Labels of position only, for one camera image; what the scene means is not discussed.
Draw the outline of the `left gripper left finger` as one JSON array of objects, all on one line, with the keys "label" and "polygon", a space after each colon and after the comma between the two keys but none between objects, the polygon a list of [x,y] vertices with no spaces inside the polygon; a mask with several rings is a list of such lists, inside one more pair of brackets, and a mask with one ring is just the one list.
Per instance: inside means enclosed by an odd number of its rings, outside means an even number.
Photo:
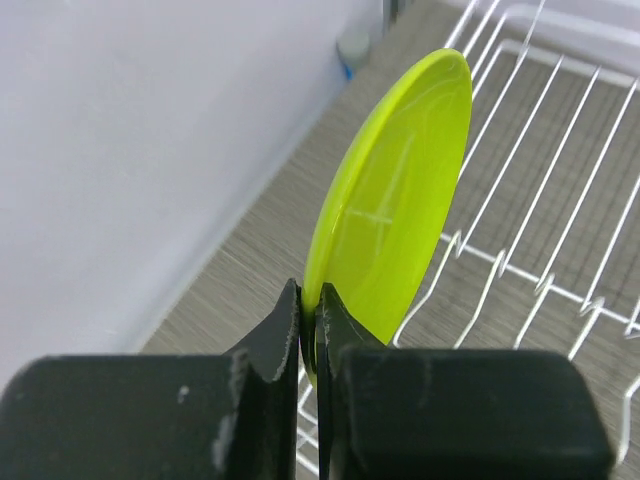
[{"label": "left gripper left finger", "polygon": [[5,479],[291,479],[300,290],[222,354],[48,356],[1,395]]}]

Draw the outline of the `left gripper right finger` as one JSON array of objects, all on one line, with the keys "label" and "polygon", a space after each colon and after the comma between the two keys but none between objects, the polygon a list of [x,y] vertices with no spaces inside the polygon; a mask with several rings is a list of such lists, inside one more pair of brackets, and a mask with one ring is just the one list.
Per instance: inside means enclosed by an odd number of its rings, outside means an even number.
[{"label": "left gripper right finger", "polygon": [[544,350],[396,349],[332,285],[315,313],[323,479],[606,479],[615,452],[578,369]]}]

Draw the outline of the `lime green plate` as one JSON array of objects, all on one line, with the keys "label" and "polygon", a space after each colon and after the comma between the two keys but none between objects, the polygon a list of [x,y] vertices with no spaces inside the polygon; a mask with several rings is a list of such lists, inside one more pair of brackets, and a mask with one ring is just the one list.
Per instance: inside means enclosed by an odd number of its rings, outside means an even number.
[{"label": "lime green plate", "polygon": [[467,60],[442,48],[411,66],[355,135],[324,199],[304,269],[300,345],[310,382],[317,381],[314,316],[324,284],[382,343],[402,323],[446,223],[471,110]]}]

